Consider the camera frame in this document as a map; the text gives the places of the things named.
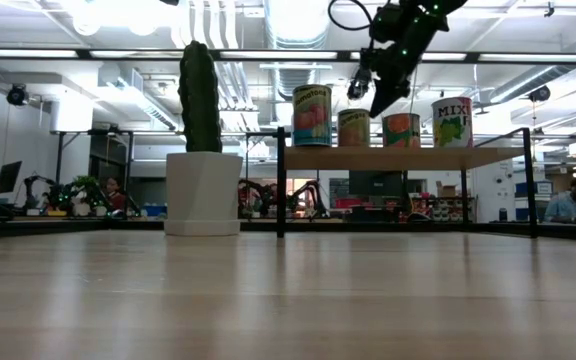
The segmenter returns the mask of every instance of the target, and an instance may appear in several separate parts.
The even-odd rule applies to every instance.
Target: person
[[[126,204],[126,195],[121,193],[121,186],[119,180],[109,177],[106,180],[106,192],[108,193],[108,201],[115,210],[123,210]]]
[[[546,222],[576,224],[576,179],[570,183],[570,191],[553,197],[545,214]]]

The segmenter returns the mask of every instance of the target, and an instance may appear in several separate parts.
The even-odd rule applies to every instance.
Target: computer monitor
[[[15,191],[15,184],[19,176],[19,169],[21,169],[21,161],[16,163],[6,164],[0,170],[0,194],[5,194]]]
[[[351,171],[350,194],[360,196],[396,196],[402,194],[401,171]]]

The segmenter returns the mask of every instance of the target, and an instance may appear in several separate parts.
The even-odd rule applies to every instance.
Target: tin can
[[[337,115],[339,146],[370,147],[370,112],[364,109],[348,109]]]
[[[421,147],[421,125],[417,114],[394,114],[383,118],[384,147]]]
[[[332,89],[303,85],[292,92],[293,146],[332,146]]]
[[[435,147],[472,147],[472,99],[455,97],[432,104]]]

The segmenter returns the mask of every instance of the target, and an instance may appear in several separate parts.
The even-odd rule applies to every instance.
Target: wooden shelf
[[[287,147],[286,170],[462,170],[522,156],[522,148]]]

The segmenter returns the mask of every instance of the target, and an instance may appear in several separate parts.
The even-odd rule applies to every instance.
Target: air vent
[[[144,92],[144,78],[137,72],[136,69],[132,69],[132,75],[130,78],[130,85],[135,89],[139,90],[139,92]]]

